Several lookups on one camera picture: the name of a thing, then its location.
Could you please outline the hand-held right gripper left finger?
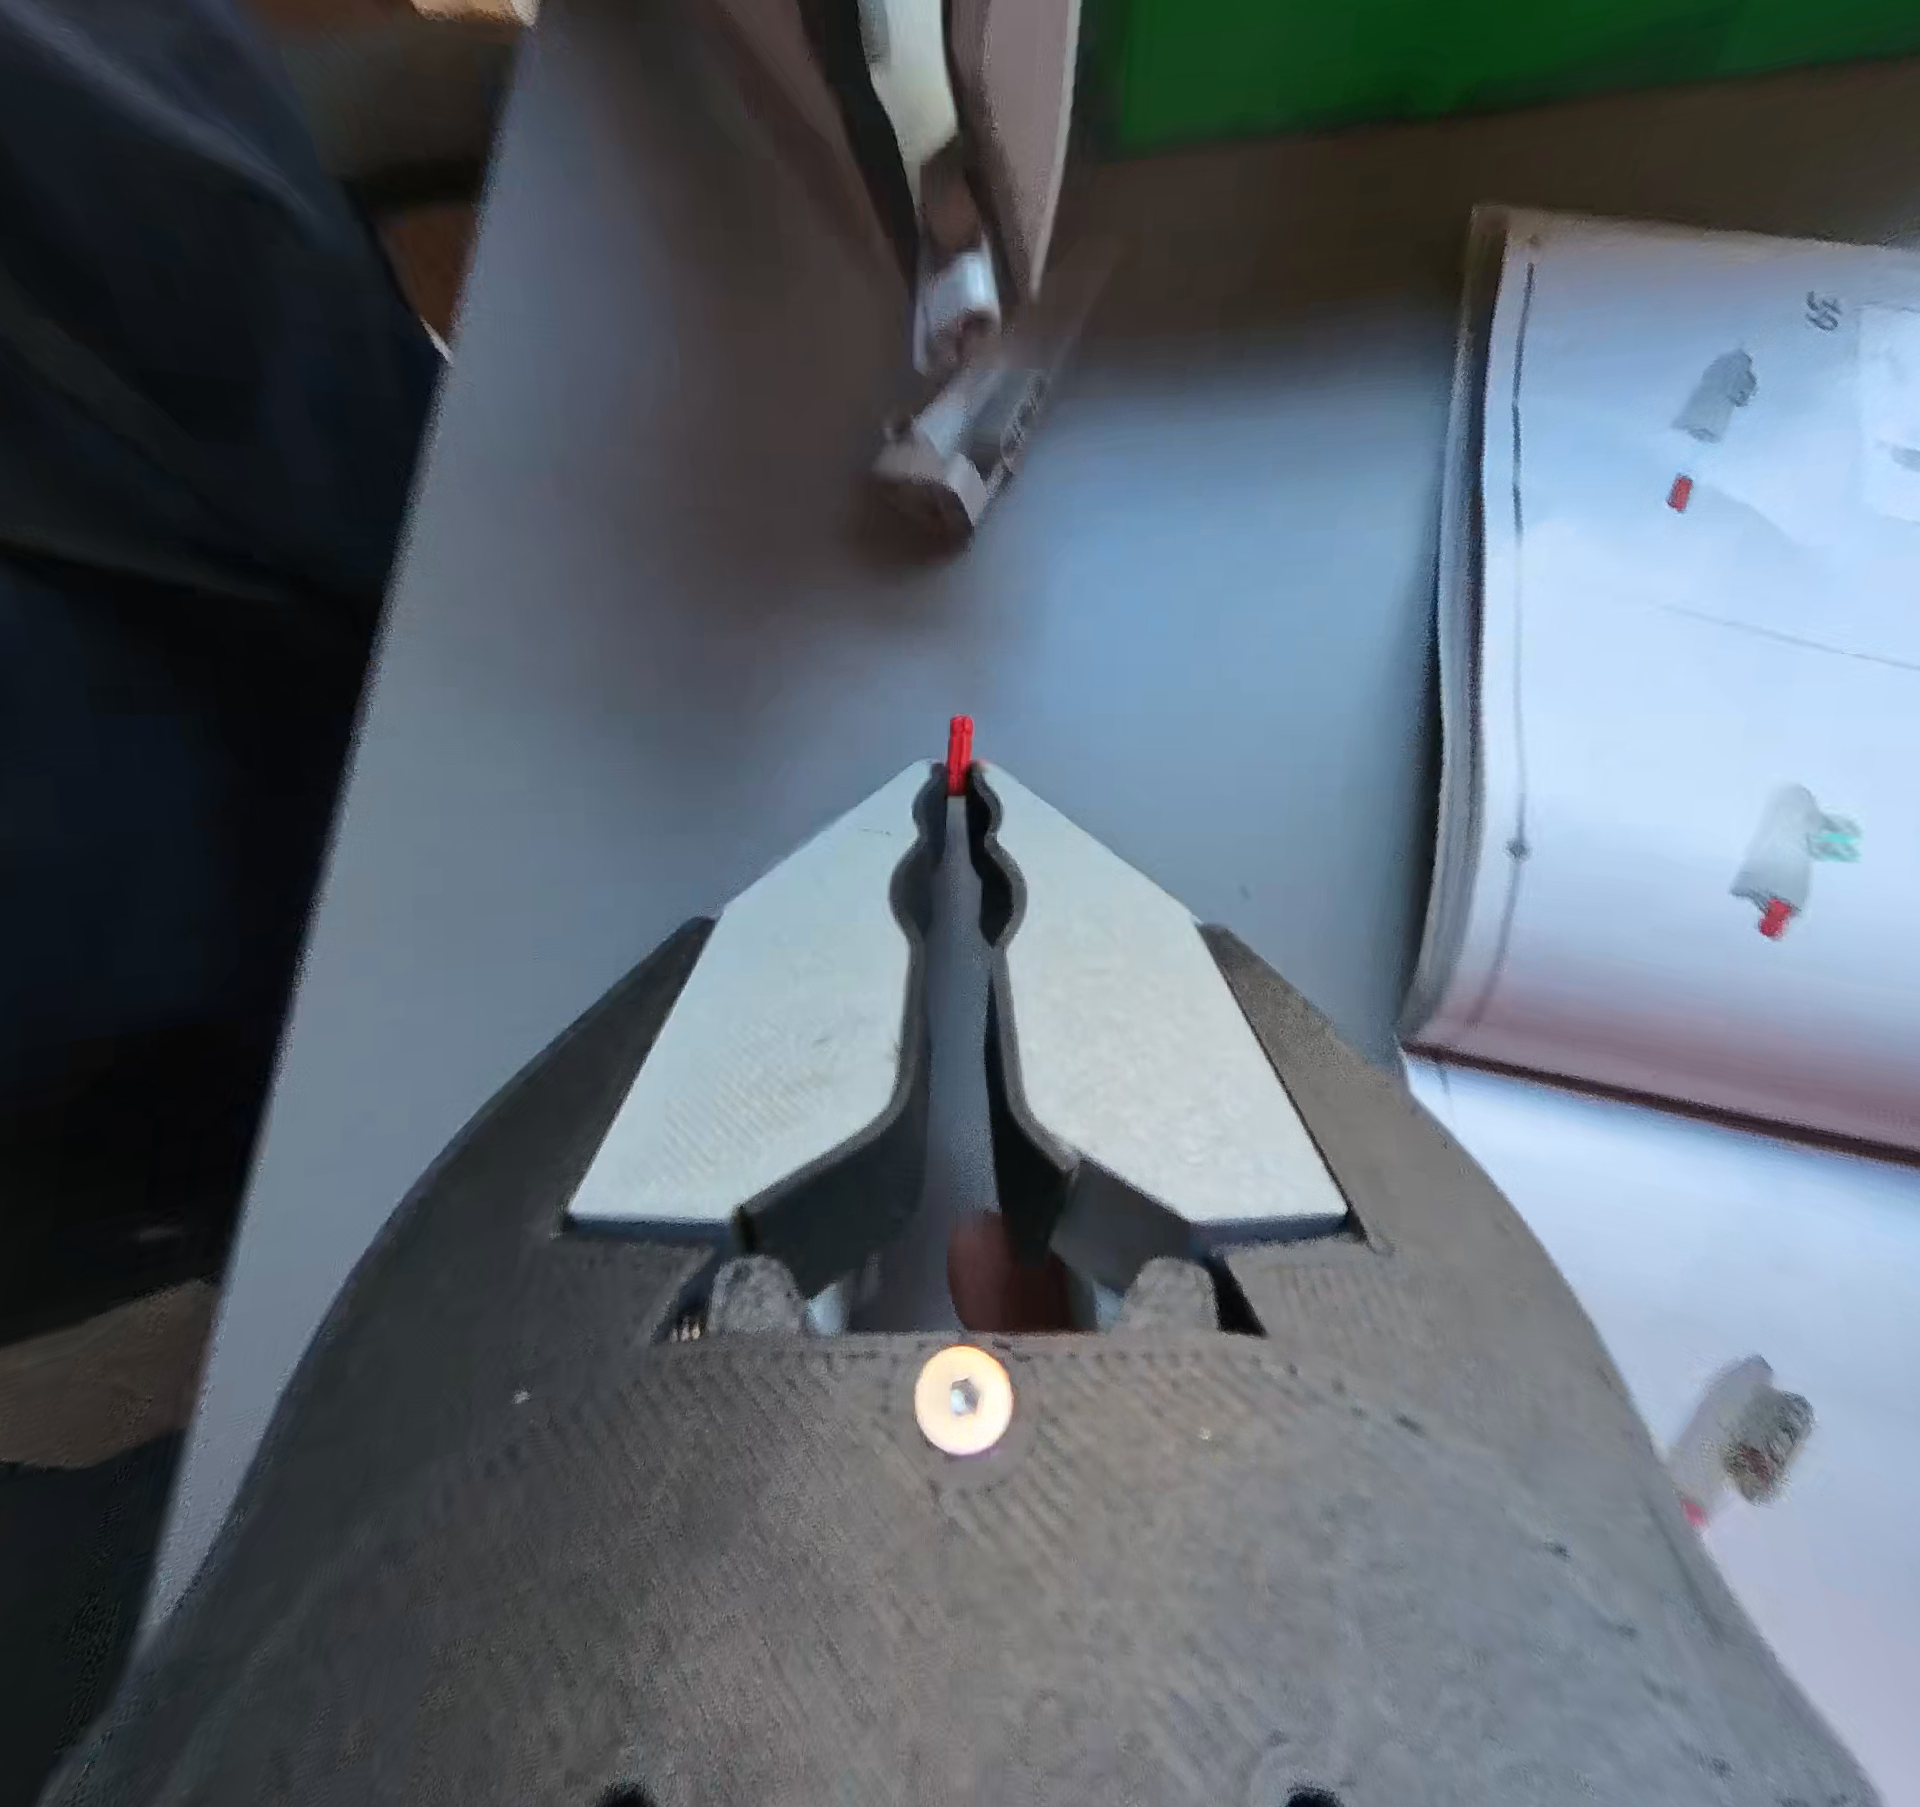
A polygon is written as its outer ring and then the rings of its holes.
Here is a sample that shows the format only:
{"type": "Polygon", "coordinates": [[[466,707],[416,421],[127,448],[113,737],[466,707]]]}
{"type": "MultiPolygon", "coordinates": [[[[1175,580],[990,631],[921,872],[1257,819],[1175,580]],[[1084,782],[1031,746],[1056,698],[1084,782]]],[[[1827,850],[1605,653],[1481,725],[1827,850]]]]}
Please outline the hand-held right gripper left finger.
{"type": "Polygon", "coordinates": [[[925,1193],[925,936],[947,767],[914,761],[805,840],[708,939],[586,1174],[573,1228],[862,1271],[925,1193]]]}

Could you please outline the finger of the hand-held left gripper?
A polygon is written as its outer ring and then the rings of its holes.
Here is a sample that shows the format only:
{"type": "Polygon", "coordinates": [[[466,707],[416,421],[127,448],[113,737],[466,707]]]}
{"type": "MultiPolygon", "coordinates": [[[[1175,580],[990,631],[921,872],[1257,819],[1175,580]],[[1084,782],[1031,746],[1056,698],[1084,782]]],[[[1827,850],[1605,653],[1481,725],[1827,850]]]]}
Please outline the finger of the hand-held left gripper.
{"type": "Polygon", "coordinates": [[[925,337],[987,337],[1042,288],[1084,0],[941,0],[944,115],[919,157],[925,337]]]}
{"type": "Polygon", "coordinates": [[[799,0],[805,40],[905,281],[932,248],[927,174],[965,169],[947,0],[799,0]]]}

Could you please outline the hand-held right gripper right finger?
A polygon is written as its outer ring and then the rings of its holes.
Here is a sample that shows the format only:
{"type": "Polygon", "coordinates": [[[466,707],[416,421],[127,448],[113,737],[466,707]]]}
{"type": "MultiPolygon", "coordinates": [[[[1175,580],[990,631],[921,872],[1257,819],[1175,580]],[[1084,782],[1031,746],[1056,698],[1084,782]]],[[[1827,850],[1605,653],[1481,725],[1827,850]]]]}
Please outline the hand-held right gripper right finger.
{"type": "Polygon", "coordinates": [[[1006,770],[973,763],[967,799],[995,1193],[1018,1247],[1122,1290],[1155,1260],[1347,1232],[1199,920],[1006,770]]]}

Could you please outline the grey lego piece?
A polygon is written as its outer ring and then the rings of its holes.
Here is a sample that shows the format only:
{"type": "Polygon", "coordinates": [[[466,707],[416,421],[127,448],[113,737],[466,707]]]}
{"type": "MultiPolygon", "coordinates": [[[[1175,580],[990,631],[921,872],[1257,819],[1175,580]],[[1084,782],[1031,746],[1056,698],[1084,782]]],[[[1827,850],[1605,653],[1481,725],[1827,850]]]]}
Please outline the grey lego piece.
{"type": "Polygon", "coordinates": [[[925,263],[911,363],[919,393],[886,421],[874,478],[895,510],[969,539],[1018,470],[1056,372],[1004,314],[991,234],[925,263]]]}

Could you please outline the white instruction booklet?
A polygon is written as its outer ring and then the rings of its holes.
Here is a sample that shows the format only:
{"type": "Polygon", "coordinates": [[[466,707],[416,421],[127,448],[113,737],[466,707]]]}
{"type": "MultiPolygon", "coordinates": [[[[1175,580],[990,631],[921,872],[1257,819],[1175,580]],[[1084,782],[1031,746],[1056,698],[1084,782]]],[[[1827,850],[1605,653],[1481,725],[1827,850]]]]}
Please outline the white instruction booklet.
{"type": "Polygon", "coordinates": [[[1415,1090],[1916,1802],[1916,253],[1474,211],[1415,1090]]]}

